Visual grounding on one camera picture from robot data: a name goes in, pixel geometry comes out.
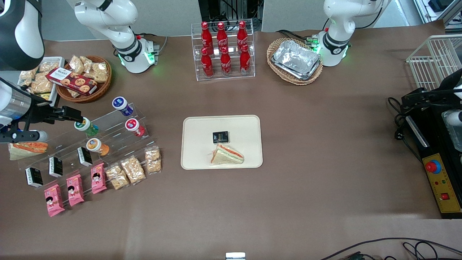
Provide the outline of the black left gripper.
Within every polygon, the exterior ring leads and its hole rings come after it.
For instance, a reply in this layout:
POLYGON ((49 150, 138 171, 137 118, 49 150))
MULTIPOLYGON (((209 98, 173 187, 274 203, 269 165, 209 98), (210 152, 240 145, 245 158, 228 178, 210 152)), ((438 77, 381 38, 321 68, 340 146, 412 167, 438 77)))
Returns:
POLYGON ((438 88, 432 91, 418 88, 402 97, 401 110, 409 111, 412 109, 430 107, 432 105, 461 106, 461 89, 462 86, 452 87, 447 90, 438 88))

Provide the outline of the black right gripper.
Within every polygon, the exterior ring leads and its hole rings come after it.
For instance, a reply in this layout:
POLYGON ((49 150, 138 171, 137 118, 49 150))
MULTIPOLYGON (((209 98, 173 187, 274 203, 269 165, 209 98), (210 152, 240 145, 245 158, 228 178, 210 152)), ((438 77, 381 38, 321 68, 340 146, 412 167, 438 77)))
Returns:
POLYGON ((55 108, 48 102, 32 101, 30 108, 23 115, 22 121, 28 124, 47 123, 54 124, 54 115, 63 116, 67 121, 74 121, 77 123, 83 123, 83 116, 81 111, 74 108, 63 106, 61 108, 55 108))

